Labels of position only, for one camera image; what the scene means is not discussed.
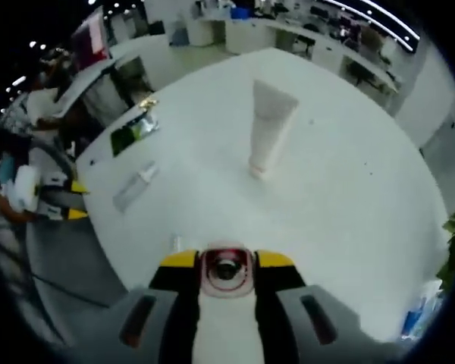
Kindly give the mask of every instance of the floor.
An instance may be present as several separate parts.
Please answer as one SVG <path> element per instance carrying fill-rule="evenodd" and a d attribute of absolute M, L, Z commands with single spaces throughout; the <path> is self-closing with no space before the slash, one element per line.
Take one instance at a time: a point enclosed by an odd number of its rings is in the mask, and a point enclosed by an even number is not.
<path fill-rule="evenodd" d="M 202 67 L 233 57 L 226 52 L 224 45 L 203 48 L 174 47 L 173 52 L 181 67 L 180 75 L 182 77 Z M 137 94 L 136 98 L 141 99 L 145 95 L 145 93 Z M 451 186 L 455 184 L 455 168 L 452 169 L 453 172 L 447 173 L 449 161 L 453 160 L 453 153 L 450 149 L 447 151 L 448 153 L 444 154 L 438 149 L 438 146 L 430 145 L 425 154 L 434 176 L 440 181 L 439 184 L 443 190 L 447 207 L 453 208 L 455 206 L 455 193 L 450 190 Z M 11 231 L 8 227 L 5 228 L 6 243 L 12 249 L 18 249 L 24 242 L 18 241 L 13 234 L 10 235 L 7 229 L 9 232 Z M 35 229 L 39 229 L 39 233 L 36 232 L 36 234 L 40 235 L 41 238 L 36 241 L 35 247 L 32 249 L 42 250 L 42 261 L 39 262 L 38 266 L 41 270 L 39 273 L 45 278 L 60 283 L 69 290 L 107 304 L 111 304 L 121 297 L 124 289 L 102 253 L 87 219 L 79 225 L 35 226 Z M 80 239 L 72 238 L 78 234 L 81 236 Z M 64 262 L 65 265 L 55 264 L 55 262 L 60 261 Z M 5 263 L 5 267 L 2 265 L 2 268 L 12 273 L 17 270 L 17 267 L 10 262 Z M 50 300 L 47 304 L 53 305 L 56 311 L 59 311 L 59 315 L 67 322 L 67 330 L 73 336 L 78 335 L 87 325 L 88 320 L 93 319 L 95 310 L 100 310 L 97 307 L 91 307 L 91 305 L 55 292 L 50 287 L 44 288 L 43 284 L 39 286 L 42 287 L 40 289 L 49 292 Z M 56 341 L 55 335 L 45 324 L 40 312 L 31 305 L 24 304 L 22 300 L 20 304 L 24 307 L 24 316 L 38 334 L 47 340 Z"/>

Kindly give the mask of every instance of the office chair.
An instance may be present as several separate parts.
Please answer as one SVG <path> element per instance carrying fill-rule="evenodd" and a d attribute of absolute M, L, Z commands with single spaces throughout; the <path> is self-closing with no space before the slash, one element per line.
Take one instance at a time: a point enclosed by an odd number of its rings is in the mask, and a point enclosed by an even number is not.
<path fill-rule="evenodd" d="M 312 32 L 320 33 L 319 27 L 317 27 L 315 24 L 305 24 L 303 25 L 303 29 L 311 30 Z"/>
<path fill-rule="evenodd" d="M 360 85 L 361 82 L 367 82 L 374 86 L 374 74 L 357 62 L 350 62 L 347 65 L 347 73 L 356 78 L 356 86 Z"/>
<path fill-rule="evenodd" d="M 151 36 L 160 36 L 165 34 L 164 22 L 159 20 L 149 24 L 149 34 Z"/>
<path fill-rule="evenodd" d="M 295 39 L 295 42 L 301 42 L 301 43 L 305 43 L 306 45 L 306 49 L 305 49 L 305 55 L 308 56 L 309 55 L 309 49 L 310 47 L 313 47 L 315 45 L 315 40 L 314 39 L 310 39 L 310 38 L 307 38 L 306 36 L 298 36 L 296 39 Z"/>

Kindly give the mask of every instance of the desk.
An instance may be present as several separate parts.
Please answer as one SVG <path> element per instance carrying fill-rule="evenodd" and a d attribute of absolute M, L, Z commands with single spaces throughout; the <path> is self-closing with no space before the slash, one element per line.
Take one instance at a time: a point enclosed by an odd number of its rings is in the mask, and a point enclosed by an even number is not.
<path fill-rule="evenodd" d="M 266 182 L 248 172 L 254 77 L 300 101 Z M 237 240 L 288 255 L 307 284 L 360 316 L 364 332 L 394 339 L 448 238 L 435 180 L 394 120 L 339 77 L 276 49 L 204 67 L 154 97 L 157 133 L 113 158 L 110 134 L 140 113 L 132 108 L 77 160 L 93 227 L 124 286 L 149 283 L 172 234 L 185 249 Z M 151 160 L 158 175 L 122 215 L 112 197 Z"/>
<path fill-rule="evenodd" d="M 312 61 L 321 67 L 325 67 L 336 74 L 340 73 L 344 57 L 351 59 L 370 70 L 378 79 L 386 83 L 390 89 L 397 93 L 398 88 L 386 71 L 368 59 L 362 57 L 358 52 L 347 48 L 329 36 L 303 29 L 302 27 L 286 24 L 279 20 L 262 18 L 250 18 L 247 20 L 232 20 L 225 12 L 217 11 L 207 14 L 197 20 L 201 22 L 225 21 L 226 23 L 226 49 L 235 54 L 258 51 L 261 49 L 275 47 L 276 31 L 305 36 L 315 40 L 315 47 Z M 335 61 L 328 60 L 327 50 Z"/>
<path fill-rule="evenodd" d="M 91 67 L 79 72 L 67 91 L 56 102 L 60 112 L 52 115 L 55 118 L 63 118 L 72 105 L 103 75 L 115 65 L 114 59 L 106 59 L 95 63 Z"/>
<path fill-rule="evenodd" d="M 116 67 L 140 57 L 150 86 L 159 90 L 179 77 L 179 69 L 165 34 L 141 36 L 111 47 Z"/>

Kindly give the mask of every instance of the white table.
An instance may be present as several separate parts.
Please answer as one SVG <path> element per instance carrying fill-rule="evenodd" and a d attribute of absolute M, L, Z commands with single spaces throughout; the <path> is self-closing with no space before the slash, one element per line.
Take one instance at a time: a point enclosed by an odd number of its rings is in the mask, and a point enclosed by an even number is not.
<path fill-rule="evenodd" d="M 315 40 L 314 54 L 312 61 L 319 66 L 326 67 L 328 57 L 325 53 L 330 49 L 331 57 L 336 60 L 337 65 L 327 67 L 336 74 L 339 73 L 344 57 L 350 58 L 368 70 L 370 70 L 379 80 L 386 83 L 388 87 L 397 93 L 398 88 L 394 81 L 388 76 L 386 70 L 373 64 L 368 59 L 362 57 L 358 52 L 347 48 L 338 41 L 324 34 L 312 32 L 295 25 L 286 24 L 279 20 L 270 20 L 262 18 L 250 18 L 246 20 L 232 20 L 225 11 L 212 11 L 192 20 L 199 22 L 225 21 L 226 22 L 226 48 L 228 51 L 240 54 L 252 52 L 268 47 L 274 47 L 276 42 L 276 31 L 285 31 L 288 33 L 305 36 Z"/>
<path fill-rule="evenodd" d="M 266 182 L 248 172 L 254 77 L 300 100 Z M 307 284 L 348 305 L 375 339 L 398 334 L 444 259 L 447 213 L 391 117 L 334 74 L 276 49 L 205 67 L 155 97 L 159 132 L 112 158 L 110 134 L 139 114 L 133 108 L 77 161 L 89 216 L 127 288 L 149 283 L 174 233 L 199 249 L 237 240 L 289 255 Z M 112 197 L 149 160 L 160 172 L 122 215 Z"/>

